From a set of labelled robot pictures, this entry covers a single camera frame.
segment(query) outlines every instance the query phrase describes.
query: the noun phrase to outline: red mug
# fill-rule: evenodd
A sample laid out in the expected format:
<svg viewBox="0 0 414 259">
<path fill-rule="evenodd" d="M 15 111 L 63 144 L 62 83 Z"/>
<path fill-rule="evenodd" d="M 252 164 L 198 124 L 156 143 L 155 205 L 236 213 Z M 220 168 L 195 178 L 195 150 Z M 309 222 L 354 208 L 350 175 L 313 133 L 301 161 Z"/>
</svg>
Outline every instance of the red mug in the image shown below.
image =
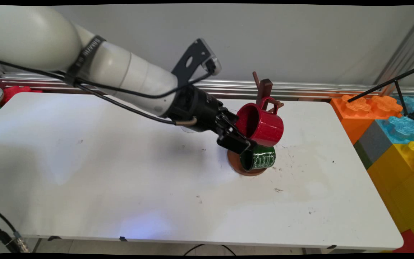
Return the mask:
<svg viewBox="0 0 414 259">
<path fill-rule="evenodd" d="M 284 123 L 277 116 L 277 105 L 274 104 L 273 113 L 263 110 L 263 106 L 272 97 L 263 97 L 260 105 L 247 103 L 237 112 L 239 119 L 235 126 L 247 138 L 262 146 L 274 146 L 284 134 Z"/>
</svg>

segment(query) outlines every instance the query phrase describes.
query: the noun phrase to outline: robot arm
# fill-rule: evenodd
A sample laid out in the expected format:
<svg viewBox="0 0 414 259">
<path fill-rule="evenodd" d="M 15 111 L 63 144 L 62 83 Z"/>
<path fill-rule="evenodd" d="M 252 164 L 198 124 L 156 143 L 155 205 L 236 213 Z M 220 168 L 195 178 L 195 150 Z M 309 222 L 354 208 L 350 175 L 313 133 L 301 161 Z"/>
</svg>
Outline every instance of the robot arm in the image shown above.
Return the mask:
<svg viewBox="0 0 414 259">
<path fill-rule="evenodd" d="M 3 62 L 41 71 L 66 72 L 94 36 L 49 7 L 0 5 L 0 61 Z M 172 72 L 105 41 L 91 60 L 85 62 L 78 77 L 101 85 L 159 95 L 187 84 L 199 65 L 212 75 L 221 70 L 203 39 L 197 39 L 187 49 Z M 236 153 L 254 145 L 237 131 L 236 115 L 212 95 L 192 85 L 157 99 L 97 88 L 162 118 L 188 121 L 195 117 L 197 123 L 191 129 L 214 131 L 219 135 L 217 143 Z"/>
</svg>

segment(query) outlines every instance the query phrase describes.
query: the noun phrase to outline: orange block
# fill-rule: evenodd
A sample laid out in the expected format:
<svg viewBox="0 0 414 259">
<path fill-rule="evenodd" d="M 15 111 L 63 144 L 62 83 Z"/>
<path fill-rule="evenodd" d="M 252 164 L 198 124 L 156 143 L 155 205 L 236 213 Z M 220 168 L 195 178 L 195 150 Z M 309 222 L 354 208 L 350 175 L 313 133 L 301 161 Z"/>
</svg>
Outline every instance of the orange block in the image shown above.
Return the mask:
<svg viewBox="0 0 414 259">
<path fill-rule="evenodd" d="M 373 120 L 401 117 L 402 106 L 390 96 L 374 96 L 371 100 L 361 97 L 349 103 L 352 97 L 343 95 L 330 101 L 352 144 L 359 140 Z"/>
<path fill-rule="evenodd" d="M 352 144 L 360 139 L 374 120 L 371 113 L 371 106 L 367 104 L 365 98 L 359 98 L 348 103 L 352 96 L 343 95 L 340 99 L 332 99 L 330 104 L 333 106 L 338 119 L 346 131 Z"/>
<path fill-rule="evenodd" d="M 372 107 L 375 119 L 387 120 L 390 116 L 401 117 L 402 106 L 397 104 L 397 100 L 390 96 L 374 95 L 367 104 Z"/>
</svg>

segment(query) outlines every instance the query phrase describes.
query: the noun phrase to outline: white table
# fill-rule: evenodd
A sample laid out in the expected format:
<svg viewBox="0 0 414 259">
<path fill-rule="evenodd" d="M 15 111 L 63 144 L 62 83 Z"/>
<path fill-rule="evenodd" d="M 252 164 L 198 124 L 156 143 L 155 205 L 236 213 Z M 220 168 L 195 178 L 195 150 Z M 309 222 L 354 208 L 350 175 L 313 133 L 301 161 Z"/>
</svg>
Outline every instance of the white table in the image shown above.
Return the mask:
<svg viewBox="0 0 414 259">
<path fill-rule="evenodd" d="M 332 107 L 286 101 L 278 114 L 274 167 L 245 177 L 212 132 L 92 95 L 17 94 L 0 110 L 0 212 L 26 237 L 401 247 Z"/>
</svg>

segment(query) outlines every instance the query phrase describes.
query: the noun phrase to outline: green mug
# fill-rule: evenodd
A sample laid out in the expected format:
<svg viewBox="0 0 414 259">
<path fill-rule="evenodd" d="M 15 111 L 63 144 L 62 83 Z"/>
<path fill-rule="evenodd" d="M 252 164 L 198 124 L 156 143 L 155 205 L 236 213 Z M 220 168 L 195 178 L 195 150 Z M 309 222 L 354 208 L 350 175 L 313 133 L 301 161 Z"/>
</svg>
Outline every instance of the green mug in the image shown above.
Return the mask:
<svg viewBox="0 0 414 259">
<path fill-rule="evenodd" d="M 257 145 L 253 150 L 246 150 L 240 155 L 240 163 L 245 171 L 271 167 L 276 161 L 274 146 Z"/>
</svg>

